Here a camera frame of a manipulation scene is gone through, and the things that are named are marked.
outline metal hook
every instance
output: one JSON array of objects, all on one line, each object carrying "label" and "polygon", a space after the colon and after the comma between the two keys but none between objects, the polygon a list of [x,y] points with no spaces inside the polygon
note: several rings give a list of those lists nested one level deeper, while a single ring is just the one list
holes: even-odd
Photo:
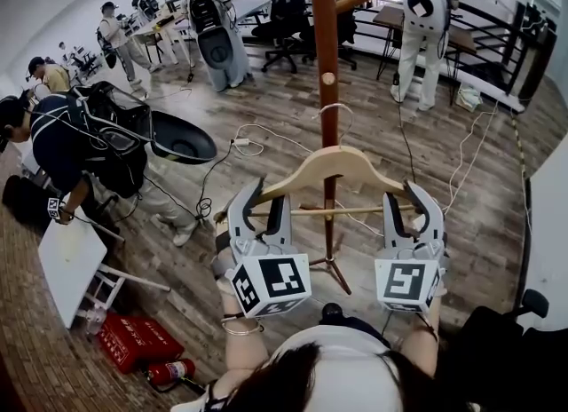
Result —
[{"label": "metal hook", "polygon": [[349,107],[345,106],[344,103],[334,103],[334,104],[328,104],[327,106],[323,107],[322,109],[319,110],[319,112],[314,115],[312,117],[312,120],[315,120],[316,118],[318,118],[319,116],[321,116],[324,112],[326,112],[328,109],[331,109],[332,107],[340,107],[341,109],[345,109],[347,110],[350,115],[351,115],[351,119],[349,121],[349,126],[347,127],[347,130],[345,130],[342,135],[339,137],[339,146],[341,146],[342,140],[343,140],[343,136],[345,136],[345,134],[347,134],[349,131],[351,131],[351,126],[353,126],[353,122],[355,120],[355,114],[353,113],[353,111],[351,109],[349,109]]}]

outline red package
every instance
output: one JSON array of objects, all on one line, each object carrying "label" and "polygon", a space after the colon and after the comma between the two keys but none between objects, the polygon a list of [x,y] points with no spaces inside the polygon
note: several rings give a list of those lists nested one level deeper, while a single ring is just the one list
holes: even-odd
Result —
[{"label": "red package", "polygon": [[105,352],[123,374],[149,361],[175,361],[184,347],[154,319],[108,313],[99,332]]}]

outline coat rack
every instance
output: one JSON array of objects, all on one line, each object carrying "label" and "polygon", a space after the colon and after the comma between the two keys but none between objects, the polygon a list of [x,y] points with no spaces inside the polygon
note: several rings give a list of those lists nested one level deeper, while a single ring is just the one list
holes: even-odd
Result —
[{"label": "coat rack", "polygon": [[[318,54],[319,104],[321,107],[335,104],[339,100],[337,86],[337,13],[348,11],[366,1],[341,0],[336,6],[335,0],[312,0],[316,52]],[[331,107],[321,114],[321,145],[324,148],[337,145],[337,111],[337,107]],[[335,186],[336,177],[324,180],[324,210],[335,208]],[[350,295],[351,288],[335,262],[335,253],[339,250],[341,240],[338,240],[337,244],[334,245],[334,217],[333,212],[325,216],[326,255],[310,262],[310,265],[325,263],[330,273],[335,275],[343,290]]]}]

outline black and white marker cube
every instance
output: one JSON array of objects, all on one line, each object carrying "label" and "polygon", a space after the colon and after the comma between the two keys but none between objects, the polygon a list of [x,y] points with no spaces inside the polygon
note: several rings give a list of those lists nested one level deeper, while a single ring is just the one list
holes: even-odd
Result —
[{"label": "black and white marker cube", "polygon": [[225,276],[249,318],[287,313],[312,295],[305,254],[246,256]]},{"label": "black and white marker cube", "polygon": [[50,197],[47,202],[47,212],[53,219],[59,219],[59,202],[60,200],[55,197]]},{"label": "black and white marker cube", "polygon": [[437,260],[375,260],[376,294],[392,311],[427,313],[441,278]]}]

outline white backpack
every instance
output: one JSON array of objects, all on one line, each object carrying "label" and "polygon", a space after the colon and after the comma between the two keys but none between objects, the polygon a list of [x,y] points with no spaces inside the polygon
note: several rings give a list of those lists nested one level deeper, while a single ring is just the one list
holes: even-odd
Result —
[{"label": "white backpack", "polygon": [[450,0],[404,0],[405,30],[442,35],[450,27]]}]

